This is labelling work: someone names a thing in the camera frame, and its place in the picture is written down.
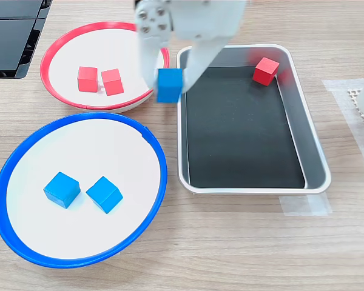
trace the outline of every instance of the metal tray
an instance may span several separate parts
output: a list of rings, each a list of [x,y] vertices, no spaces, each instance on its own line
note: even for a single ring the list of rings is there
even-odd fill
[[[184,69],[190,47],[177,56]],[[265,87],[257,63],[280,63]],[[290,53],[279,45],[230,45],[178,103],[178,177],[200,194],[324,192],[331,173]]]

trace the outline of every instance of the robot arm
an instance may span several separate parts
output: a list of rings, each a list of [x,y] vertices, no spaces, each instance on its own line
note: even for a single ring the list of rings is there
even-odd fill
[[[141,0],[135,3],[141,72],[149,87],[156,87],[155,64],[159,50],[167,47],[171,33],[180,40],[193,42],[183,72],[184,93],[236,34],[247,0]]]

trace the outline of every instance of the table surface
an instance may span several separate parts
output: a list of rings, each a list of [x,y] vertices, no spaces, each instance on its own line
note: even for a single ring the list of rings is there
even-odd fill
[[[42,85],[44,52],[96,21],[133,21],[133,1],[55,1],[24,79],[0,79],[0,170],[43,125],[80,112]],[[329,216],[284,216],[276,196],[194,196],[177,178],[174,105],[125,115],[148,126],[167,156],[166,198],[149,228],[102,263],[53,270],[0,237],[0,290],[364,290],[364,159],[322,80],[364,78],[364,1],[255,1],[232,44],[276,43],[294,58],[332,171]],[[173,40],[176,52],[186,43]]]

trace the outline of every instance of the wooden block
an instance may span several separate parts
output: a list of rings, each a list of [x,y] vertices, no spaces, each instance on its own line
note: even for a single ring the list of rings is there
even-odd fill
[[[86,191],[93,202],[108,214],[123,198],[119,189],[102,176],[96,184]]]
[[[80,193],[79,182],[59,172],[43,189],[46,197],[62,206],[68,208]]]
[[[124,93],[118,69],[101,72],[107,96]]]
[[[183,89],[182,69],[159,69],[157,101],[177,103]]]
[[[98,91],[97,68],[79,67],[77,80],[79,91],[94,93]]]
[[[279,63],[268,58],[263,58],[257,64],[252,78],[255,82],[268,86],[278,72]]]

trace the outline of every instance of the screw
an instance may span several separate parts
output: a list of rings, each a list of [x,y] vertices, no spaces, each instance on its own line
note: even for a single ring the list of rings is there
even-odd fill
[[[143,27],[141,28],[141,31],[142,31],[143,33],[149,33],[149,32],[150,32],[150,28],[149,28],[148,26],[143,26]]]
[[[138,16],[139,16],[139,18],[145,20],[145,19],[147,19],[147,12],[142,10],[142,11],[139,12]]]
[[[158,28],[159,28],[160,30],[165,30],[165,29],[167,28],[167,25],[166,25],[166,24],[159,24],[159,25],[158,25]]]
[[[159,7],[159,8],[157,9],[157,12],[158,12],[158,15],[159,15],[159,16],[163,16],[163,15],[164,15],[164,9],[163,9],[162,7]]]

